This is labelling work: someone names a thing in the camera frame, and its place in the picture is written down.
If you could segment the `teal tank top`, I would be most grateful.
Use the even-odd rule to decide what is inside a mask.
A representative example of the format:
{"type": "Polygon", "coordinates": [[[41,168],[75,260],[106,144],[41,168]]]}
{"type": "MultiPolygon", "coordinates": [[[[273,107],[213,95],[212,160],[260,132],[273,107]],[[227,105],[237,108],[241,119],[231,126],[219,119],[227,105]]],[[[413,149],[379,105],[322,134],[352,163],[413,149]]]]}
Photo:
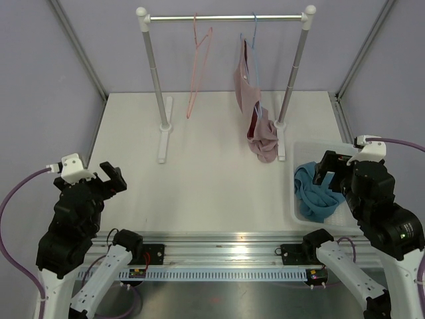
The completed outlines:
{"type": "Polygon", "coordinates": [[[300,201],[301,215],[309,221],[324,223],[345,201],[345,198],[342,194],[333,192],[329,188],[333,173],[327,173],[321,185],[313,184],[315,165],[316,162],[311,161],[296,168],[294,193],[300,201]]]}

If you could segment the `pink wire hanger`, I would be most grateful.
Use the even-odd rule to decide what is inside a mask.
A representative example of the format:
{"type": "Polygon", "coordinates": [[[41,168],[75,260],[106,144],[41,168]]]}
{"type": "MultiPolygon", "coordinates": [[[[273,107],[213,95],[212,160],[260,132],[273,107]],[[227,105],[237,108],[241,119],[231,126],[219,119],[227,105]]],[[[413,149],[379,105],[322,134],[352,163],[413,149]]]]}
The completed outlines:
{"type": "Polygon", "coordinates": [[[207,65],[207,59],[211,47],[211,40],[213,36],[213,28],[209,27],[205,35],[200,38],[197,32],[197,13],[193,16],[193,36],[195,44],[195,55],[193,59],[193,69],[191,75],[191,86],[189,92],[189,100],[186,111],[186,119],[191,117],[195,102],[202,84],[205,68],[207,65]]]}

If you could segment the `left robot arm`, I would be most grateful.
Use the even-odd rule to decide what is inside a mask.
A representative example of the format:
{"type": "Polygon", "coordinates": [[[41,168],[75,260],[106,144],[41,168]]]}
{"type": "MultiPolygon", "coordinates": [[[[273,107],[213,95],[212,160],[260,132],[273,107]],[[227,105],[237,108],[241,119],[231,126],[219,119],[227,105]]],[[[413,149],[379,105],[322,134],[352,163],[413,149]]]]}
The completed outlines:
{"type": "Polygon", "coordinates": [[[100,164],[107,181],[76,158],[63,160],[58,168],[60,176],[54,185],[60,195],[48,231],[39,241],[36,258],[44,286],[40,311],[43,318],[93,318],[121,269],[143,258],[143,238],[126,229],[118,231],[101,265],[73,294],[78,271],[100,229],[104,203],[125,191],[127,183],[121,169],[107,161],[100,164]]]}

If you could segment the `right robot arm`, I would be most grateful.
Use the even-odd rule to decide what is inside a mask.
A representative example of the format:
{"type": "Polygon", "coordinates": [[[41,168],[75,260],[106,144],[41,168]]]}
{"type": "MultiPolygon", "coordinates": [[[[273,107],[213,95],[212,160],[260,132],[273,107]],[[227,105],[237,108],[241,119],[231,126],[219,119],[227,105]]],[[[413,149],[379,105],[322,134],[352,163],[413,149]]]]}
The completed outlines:
{"type": "Polygon", "coordinates": [[[329,172],[330,189],[344,196],[377,252],[387,286],[375,283],[346,257],[325,229],[303,237],[303,259],[333,272],[361,305],[364,318],[423,318],[424,230],[415,214],[395,202],[395,178],[383,160],[349,161],[330,150],[315,165],[313,183],[321,185],[329,172]]]}

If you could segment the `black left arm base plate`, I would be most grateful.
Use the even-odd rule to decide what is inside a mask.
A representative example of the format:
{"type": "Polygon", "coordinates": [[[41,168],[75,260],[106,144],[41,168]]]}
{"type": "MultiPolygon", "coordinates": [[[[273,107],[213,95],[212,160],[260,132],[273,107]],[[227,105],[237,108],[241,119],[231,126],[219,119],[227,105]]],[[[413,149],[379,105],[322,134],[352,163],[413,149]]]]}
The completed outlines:
{"type": "Polygon", "coordinates": [[[133,258],[129,265],[163,265],[165,256],[164,244],[142,244],[142,246],[135,249],[133,258]]]}

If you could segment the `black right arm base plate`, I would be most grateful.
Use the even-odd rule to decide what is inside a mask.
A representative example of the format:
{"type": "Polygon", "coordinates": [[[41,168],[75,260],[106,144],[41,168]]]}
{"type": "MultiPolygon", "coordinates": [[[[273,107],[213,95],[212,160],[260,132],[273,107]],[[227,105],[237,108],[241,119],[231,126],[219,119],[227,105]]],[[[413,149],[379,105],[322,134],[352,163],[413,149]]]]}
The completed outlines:
{"type": "Polygon", "coordinates": [[[314,250],[304,244],[282,244],[280,256],[283,264],[288,266],[323,266],[314,250]]]}

